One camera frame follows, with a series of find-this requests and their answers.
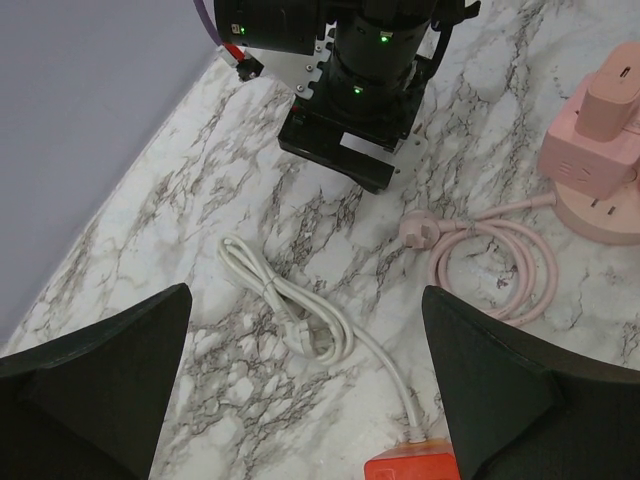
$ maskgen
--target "electrical plug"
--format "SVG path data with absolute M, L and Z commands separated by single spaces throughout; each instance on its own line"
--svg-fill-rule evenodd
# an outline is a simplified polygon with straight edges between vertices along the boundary
M 287 319 L 281 321 L 280 328 L 284 344 L 298 356 L 313 359 L 335 348 L 329 327 L 312 320 L 293 322 Z
M 598 142 L 623 133 L 640 105 L 640 43 L 617 47 L 590 82 L 576 122 L 576 132 Z
M 444 233 L 465 228 L 461 222 L 442 220 L 428 210 L 414 210 L 400 221 L 400 239 L 405 246 L 415 250 L 431 250 Z

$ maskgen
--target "power cord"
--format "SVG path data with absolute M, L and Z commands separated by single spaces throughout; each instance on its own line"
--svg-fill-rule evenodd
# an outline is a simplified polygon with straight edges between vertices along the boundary
M 263 255 L 256 253 L 240 237 L 227 234 L 218 242 L 218 258 L 233 274 L 236 283 L 263 298 L 274 312 L 273 321 L 282 339 L 296 355 L 324 366 L 345 360 L 358 338 L 386 367 L 395 384 L 409 421 L 410 443 L 426 440 L 420 425 L 418 407 L 398 367 L 376 340 L 324 298 L 279 276 Z M 303 320 L 287 303 L 295 303 L 312 317 Z
M 512 300 L 505 306 L 487 310 L 485 313 L 514 327 L 520 327 L 542 314 L 553 301 L 558 289 L 558 263 L 547 243 L 530 228 L 496 217 L 517 210 L 533 209 L 556 204 L 553 192 L 537 197 L 486 210 L 473 220 L 442 220 L 433 213 L 416 210 L 407 214 L 400 225 L 400 237 L 410 248 L 431 250 L 429 264 L 429 284 L 452 291 L 447 266 L 451 252 L 460 242 L 478 235 L 491 235 L 503 242 L 511 251 L 517 268 L 518 287 Z M 547 265 L 547 285 L 540 299 L 528 312 L 509 318 L 530 299 L 536 285 L 537 267 L 531 249 L 516 236 L 527 237 L 542 253 Z
M 211 37 L 211 40 L 213 40 L 213 43 L 216 45 L 222 45 L 222 38 L 220 38 L 218 30 L 209 16 L 209 11 L 207 10 L 207 6 L 204 4 L 204 0 L 193 0 L 193 4 L 196 7 L 200 21 L 202 21 L 202 24 Z

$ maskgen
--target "gray wall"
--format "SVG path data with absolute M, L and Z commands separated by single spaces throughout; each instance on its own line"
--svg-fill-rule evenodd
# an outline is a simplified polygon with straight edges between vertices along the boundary
M 1 3 L 0 344 L 215 49 L 190 0 Z

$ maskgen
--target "red wire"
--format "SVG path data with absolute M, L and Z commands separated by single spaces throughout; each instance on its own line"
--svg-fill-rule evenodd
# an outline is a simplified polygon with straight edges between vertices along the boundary
M 244 52 L 240 50 L 238 47 L 231 43 L 225 43 L 224 48 L 226 48 L 233 58 L 235 58 L 238 62 L 242 62 L 245 59 Z

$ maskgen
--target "pink power strip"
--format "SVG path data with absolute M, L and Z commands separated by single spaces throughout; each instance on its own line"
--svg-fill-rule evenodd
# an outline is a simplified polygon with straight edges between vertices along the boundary
M 594 241 L 640 244 L 640 43 L 616 48 L 549 128 L 539 169 L 556 214 Z

